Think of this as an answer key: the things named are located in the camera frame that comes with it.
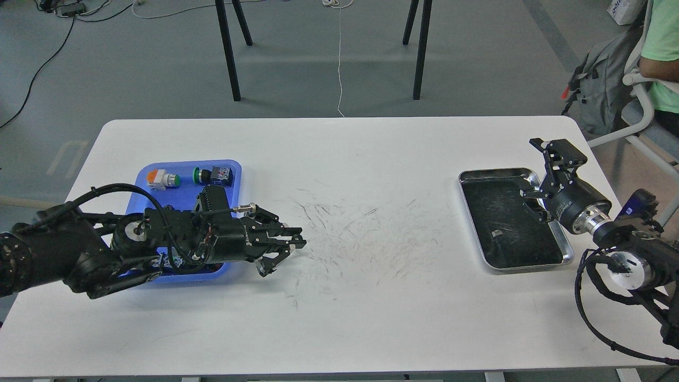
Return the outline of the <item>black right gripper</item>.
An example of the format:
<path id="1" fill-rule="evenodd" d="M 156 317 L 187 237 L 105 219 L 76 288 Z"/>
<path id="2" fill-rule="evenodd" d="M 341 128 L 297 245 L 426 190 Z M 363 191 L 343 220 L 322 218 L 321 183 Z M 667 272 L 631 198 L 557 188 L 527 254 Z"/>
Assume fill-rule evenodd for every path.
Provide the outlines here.
<path id="1" fill-rule="evenodd" d="M 577 169 L 588 159 L 570 141 L 531 138 L 529 144 L 542 153 L 546 171 L 541 188 L 519 191 L 524 208 L 534 220 L 550 223 L 553 217 L 568 232 L 579 235 L 585 232 L 586 218 L 581 217 L 585 211 L 610 212 L 613 203 L 577 176 Z"/>

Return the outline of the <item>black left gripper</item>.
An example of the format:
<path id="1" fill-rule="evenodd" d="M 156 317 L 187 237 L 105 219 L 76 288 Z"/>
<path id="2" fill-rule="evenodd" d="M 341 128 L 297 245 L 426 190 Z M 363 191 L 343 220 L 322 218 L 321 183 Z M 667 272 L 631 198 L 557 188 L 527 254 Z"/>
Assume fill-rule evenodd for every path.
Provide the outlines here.
<path id="1" fill-rule="evenodd" d="M 211 223 L 207 264 L 254 262 L 260 276 L 268 276 L 291 252 L 306 246 L 302 228 L 288 227 L 268 210 L 250 211 L 249 219 L 221 219 Z M 272 253 L 265 253 L 265 246 Z"/>

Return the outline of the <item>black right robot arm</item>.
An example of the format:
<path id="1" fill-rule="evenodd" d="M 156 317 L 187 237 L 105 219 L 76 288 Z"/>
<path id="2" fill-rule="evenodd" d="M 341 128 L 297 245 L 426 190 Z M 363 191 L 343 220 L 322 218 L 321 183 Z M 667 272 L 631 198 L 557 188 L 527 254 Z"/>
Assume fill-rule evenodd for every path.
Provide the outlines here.
<path id="1" fill-rule="evenodd" d="M 622 211 L 612 219 L 611 201 L 577 175 L 587 162 L 584 153 L 568 140 L 531 138 L 529 144 L 543 155 L 546 174 L 540 186 L 520 191 L 524 208 L 539 222 L 556 221 L 570 234 L 591 235 L 596 245 L 584 251 L 576 271 L 574 297 L 580 318 L 611 350 L 677 367 L 677 359 L 630 350 L 604 336 L 589 321 L 580 292 L 588 275 L 609 300 L 650 312 L 660 323 L 664 344 L 677 347 L 677 293 L 660 291 L 677 281 L 677 248 L 660 236 L 664 228 L 655 220 L 654 196 L 643 192 L 641 198 L 632 198 L 631 213 Z"/>

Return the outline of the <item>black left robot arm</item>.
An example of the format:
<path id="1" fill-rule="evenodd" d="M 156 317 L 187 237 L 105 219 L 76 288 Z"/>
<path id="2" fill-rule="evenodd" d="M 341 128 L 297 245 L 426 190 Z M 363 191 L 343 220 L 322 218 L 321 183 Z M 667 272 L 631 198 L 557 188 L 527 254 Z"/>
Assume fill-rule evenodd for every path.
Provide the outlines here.
<path id="1" fill-rule="evenodd" d="M 140 194 L 152 206 L 127 215 L 82 211 L 84 203 L 111 193 Z M 205 186 L 192 210 L 162 206 L 148 191 L 118 183 L 37 217 L 2 233 L 3 297 L 62 281 L 95 299 L 154 281 L 167 269 L 193 275 L 238 261 L 256 264 L 259 275 L 267 276 L 307 243 L 301 228 L 287 227 L 261 206 L 231 207 L 218 185 Z"/>

